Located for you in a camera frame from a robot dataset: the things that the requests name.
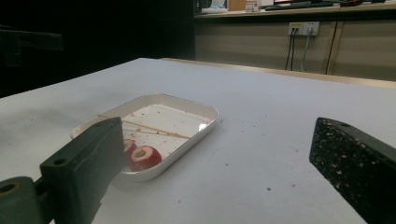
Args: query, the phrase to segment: power cord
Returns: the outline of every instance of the power cord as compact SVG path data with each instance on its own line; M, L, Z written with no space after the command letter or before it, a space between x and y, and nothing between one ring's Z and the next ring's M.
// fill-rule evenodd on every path
M290 34L290 40L289 40L289 52L288 52L288 59L286 60L286 66L285 70L288 70L288 64L289 64L289 56L290 56L290 50L291 50L291 43L293 45L293 51L291 55L291 70L293 67L293 57L294 57L294 37L296 36L298 32L298 28L291 28L291 34Z
M306 38L306 44L305 44L305 50L304 50L303 61L301 62L301 71L302 71L302 72L305 72L305 71L306 71L305 68L304 68L305 55L306 55L306 52L307 52L307 50L308 50L309 37L314 33L314 27L310 26L310 27L308 27L308 29L307 29L306 31L307 31L307 33L308 33L308 36L307 36L307 38Z

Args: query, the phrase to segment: wooden skewer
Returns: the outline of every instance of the wooden skewer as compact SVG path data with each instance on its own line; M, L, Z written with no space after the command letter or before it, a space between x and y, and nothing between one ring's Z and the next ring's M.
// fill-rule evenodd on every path
M111 117L106 116L106 115L103 115L103 114L98 114L98 117L99 117L99 118L104 118L104 119L111 119ZM185 136L185 135L181 135L181 134L178 134L178 133L170 133L170 132L168 132L168 131L166 131L166 130L161 130L161 129L158 129L158 128L153 128L153 127L150 127L150 126L147 126L147 125L144 125L144 124L134 123L134 122L131 122L131 121L128 121L128 120L124 120L124 119L122 119L121 121L124 122L124 123L133 124L133 125L138 126L138 127L141 127L141 128L147 128L147 129L151 129L151 130L153 130L153 131L157 131L157 132L161 132L161 133L166 133L167 135L171 135L171 136L174 136L174 137L180 137L180 138L187 138L187 139L190 139L190 137Z

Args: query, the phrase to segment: screw hole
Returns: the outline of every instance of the screw hole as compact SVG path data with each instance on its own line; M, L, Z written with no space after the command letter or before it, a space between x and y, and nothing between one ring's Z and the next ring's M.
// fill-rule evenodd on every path
M55 165L62 165L62 164L64 164L65 162L66 162L65 159L59 159L59 160L56 160L56 161L54 162L54 164L55 164Z
M7 184L3 187L0 188L0 194L1 193L7 193L13 189L15 189L15 187L17 187L15 184Z

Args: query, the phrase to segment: black cable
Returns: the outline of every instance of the black cable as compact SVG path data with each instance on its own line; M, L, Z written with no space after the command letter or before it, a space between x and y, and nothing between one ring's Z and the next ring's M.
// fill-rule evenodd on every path
M293 37L293 34L294 34L294 28L291 29L290 41L289 41L288 59L286 60L285 70L288 70L288 63L289 63L289 56L290 56L290 49L291 49L291 39L292 39L292 37Z
M292 71L292 70L293 70L293 60L294 60L294 40L296 39L297 29L295 30L295 32L294 32L294 35L293 35L293 47L291 48L291 63L290 63L290 65L291 65L291 69L290 69L290 71Z

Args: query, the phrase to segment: white cable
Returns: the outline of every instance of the white cable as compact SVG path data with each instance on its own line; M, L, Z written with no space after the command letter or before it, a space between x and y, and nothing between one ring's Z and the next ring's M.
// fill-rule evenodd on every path
M302 71L302 72L305 71L305 69L304 69L305 55L306 55L306 52L307 52L307 50L308 50L309 37L312 35L312 33L314 33L314 28L313 28L312 26L311 26L311 27L308 27L308 29L307 29L306 32L308 33L308 37L306 38L306 44L305 44L305 50L304 50L304 57L303 57L303 61L301 62L301 71Z

